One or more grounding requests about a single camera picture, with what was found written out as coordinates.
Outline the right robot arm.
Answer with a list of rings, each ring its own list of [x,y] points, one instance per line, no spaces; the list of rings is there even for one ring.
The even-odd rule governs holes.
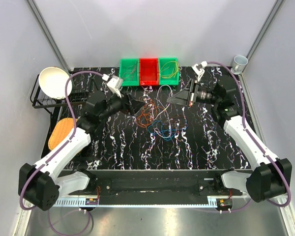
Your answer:
[[[247,124],[244,110],[236,104],[235,94],[240,91],[238,81],[228,75],[217,80],[214,88],[200,86],[191,79],[187,86],[167,99],[168,103],[191,107],[195,103],[211,105],[213,120],[232,137],[251,166],[252,173],[225,171],[213,183],[214,191],[224,195],[230,189],[248,193],[259,203],[287,194],[291,201],[290,180],[292,164],[271,152]]]

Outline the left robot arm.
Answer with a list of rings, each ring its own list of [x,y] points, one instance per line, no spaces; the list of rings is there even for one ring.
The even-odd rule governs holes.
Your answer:
[[[109,99],[101,92],[91,93],[83,106],[79,119],[75,119],[69,134],[55,149],[35,164],[24,164],[19,170],[19,205],[23,210],[31,210],[23,203],[30,202],[42,211],[49,210],[59,197],[76,191],[90,195],[96,190],[96,176],[85,169],[70,175],[60,176],[64,167],[87,147],[96,137],[102,123],[122,112],[134,116],[144,102],[128,93],[113,94]]]

